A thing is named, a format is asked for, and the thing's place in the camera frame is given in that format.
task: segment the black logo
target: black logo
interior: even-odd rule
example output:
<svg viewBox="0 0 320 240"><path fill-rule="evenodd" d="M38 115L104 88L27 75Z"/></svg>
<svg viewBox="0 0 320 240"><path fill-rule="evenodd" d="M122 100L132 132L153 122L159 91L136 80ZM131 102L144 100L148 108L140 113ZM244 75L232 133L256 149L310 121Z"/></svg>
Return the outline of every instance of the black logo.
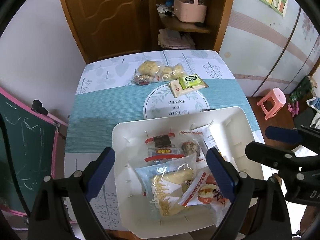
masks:
<svg viewBox="0 0 320 240"><path fill-rule="evenodd" d="M192 80L196 80L197 77L196 76L187 76L184 78L185 81L192 81Z"/></svg>

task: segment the wooden shelf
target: wooden shelf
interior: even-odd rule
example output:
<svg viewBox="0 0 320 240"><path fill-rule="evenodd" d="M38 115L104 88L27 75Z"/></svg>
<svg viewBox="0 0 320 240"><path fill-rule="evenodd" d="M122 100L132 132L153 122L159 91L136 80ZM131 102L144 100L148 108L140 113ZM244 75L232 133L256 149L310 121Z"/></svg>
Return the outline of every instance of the wooden shelf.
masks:
<svg viewBox="0 0 320 240"><path fill-rule="evenodd" d="M164 13L159 13L159 17L164 26L170 30L179 32L192 32L192 33L210 33L211 30L205 27L197 27L193 23L181 22L175 16L167 16Z"/></svg>

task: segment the blue gripper pad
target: blue gripper pad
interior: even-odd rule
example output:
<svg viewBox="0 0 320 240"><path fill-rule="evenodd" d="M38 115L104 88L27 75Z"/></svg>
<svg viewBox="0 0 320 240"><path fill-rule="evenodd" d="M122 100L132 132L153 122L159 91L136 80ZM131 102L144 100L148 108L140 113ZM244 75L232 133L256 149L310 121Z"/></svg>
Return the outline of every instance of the blue gripper pad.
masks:
<svg viewBox="0 0 320 240"><path fill-rule="evenodd" d="M216 148L207 151L207 164L218 183L222 195L233 203L236 198L235 185L238 183L238 172L229 162L226 162Z"/></svg>
<svg viewBox="0 0 320 240"><path fill-rule="evenodd" d="M302 136L297 130L291 130L287 128L268 126L266 128L265 135L268 139L289 144L302 142Z"/></svg>
<svg viewBox="0 0 320 240"><path fill-rule="evenodd" d="M108 174L113 167L113 164L115 163L115 160L115 151L110 147L106 147L99 155L97 160L90 162L85 168L84 173L88 172L90 175L93 172L89 181L87 182L86 187L85 197L88 202L98 196Z"/></svg>

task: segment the tablecloth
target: tablecloth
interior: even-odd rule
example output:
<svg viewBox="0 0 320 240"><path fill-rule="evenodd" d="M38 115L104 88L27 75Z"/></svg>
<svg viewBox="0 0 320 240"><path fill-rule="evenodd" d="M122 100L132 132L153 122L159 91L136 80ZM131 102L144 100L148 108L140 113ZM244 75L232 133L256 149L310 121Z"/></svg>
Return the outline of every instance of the tablecloth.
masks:
<svg viewBox="0 0 320 240"><path fill-rule="evenodd" d="M167 82L133 84L133 73L145 60L166 66L181 63L188 74L198 74L206 89L174 99ZM165 50L131 54L88 64L81 76L70 115L65 149L65 177L83 170L102 150L112 147L112 130L120 122L136 121L202 109L241 107L256 141L262 134L239 84L218 53L209 50ZM271 174L263 168L264 177ZM105 229L126 230L121 225L113 170L97 198L90 202ZM76 220L70 203L69 215Z"/></svg>

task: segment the wooden door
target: wooden door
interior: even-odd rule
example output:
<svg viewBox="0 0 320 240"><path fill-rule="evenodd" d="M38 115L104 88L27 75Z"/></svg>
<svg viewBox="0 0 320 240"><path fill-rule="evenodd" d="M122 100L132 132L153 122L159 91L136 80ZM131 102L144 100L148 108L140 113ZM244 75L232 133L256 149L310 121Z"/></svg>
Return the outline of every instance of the wooden door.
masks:
<svg viewBox="0 0 320 240"><path fill-rule="evenodd" d="M148 51L148 0L60 0L86 63Z"/></svg>

